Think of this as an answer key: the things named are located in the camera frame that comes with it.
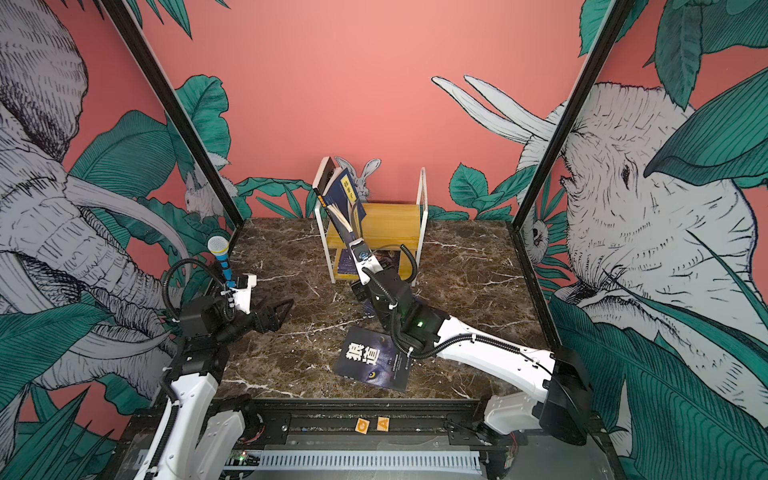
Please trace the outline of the blue book yellow label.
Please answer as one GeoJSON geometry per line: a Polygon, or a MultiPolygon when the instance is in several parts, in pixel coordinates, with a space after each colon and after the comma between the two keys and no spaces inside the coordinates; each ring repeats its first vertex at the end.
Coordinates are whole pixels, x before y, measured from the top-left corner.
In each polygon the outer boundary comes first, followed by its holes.
{"type": "Polygon", "coordinates": [[[360,232],[366,213],[347,169],[337,167],[323,191],[325,202],[343,218],[351,231],[360,232]]]}
{"type": "Polygon", "coordinates": [[[363,238],[362,221],[366,212],[360,201],[352,202],[342,193],[320,196],[319,202],[344,245],[363,238]]]}
{"type": "Polygon", "coordinates": [[[365,318],[376,318],[378,316],[371,299],[366,299],[362,303],[363,315],[365,318]]]}

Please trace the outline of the dark brown book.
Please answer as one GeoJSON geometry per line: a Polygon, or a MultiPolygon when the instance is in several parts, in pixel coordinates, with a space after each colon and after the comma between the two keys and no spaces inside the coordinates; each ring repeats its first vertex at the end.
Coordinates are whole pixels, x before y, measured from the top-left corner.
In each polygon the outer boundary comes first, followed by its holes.
{"type": "Polygon", "coordinates": [[[337,168],[333,157],[323,157],[312,183],[312,191],[316,196],[314,215],[320,227],[323,227],[322,210],[325,205],[323,196],[332,183],[337,168]]]}

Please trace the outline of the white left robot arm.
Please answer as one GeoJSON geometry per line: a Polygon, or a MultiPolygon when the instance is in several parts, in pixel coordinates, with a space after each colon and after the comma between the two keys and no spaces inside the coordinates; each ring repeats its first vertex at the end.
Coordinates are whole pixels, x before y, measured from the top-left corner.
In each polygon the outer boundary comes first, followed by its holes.
{"type": "Polygon", "coordinates": [[[161,377],[167,403],[137,479],[217,479],[236,445],[264,436],[267,421],[248,396],[212,402],[229,346],[249,332],[278,331],[293,304],[261,301],[250,313],[227,313],[223,300],[204,296],[181,308],[182,350],[161,377]]]}

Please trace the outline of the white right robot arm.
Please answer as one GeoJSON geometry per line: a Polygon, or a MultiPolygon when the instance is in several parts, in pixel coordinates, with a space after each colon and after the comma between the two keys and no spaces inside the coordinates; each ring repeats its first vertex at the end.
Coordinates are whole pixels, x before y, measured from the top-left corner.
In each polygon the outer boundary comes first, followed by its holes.
{"type": "Polygon", "coordinates": [[[382,329],[350,328],[333,367],[336,375],[403,391],[416,361],[452,360],[516,388],[511,396],[488,401],[482,420],[487,429],[507,435],[539,428],[567,444],[585,444],[592,390],[571,353],[523,347],[471,327],[414,296],[390,268],[363,268],[351,287],[370,304],[382,329]]]}

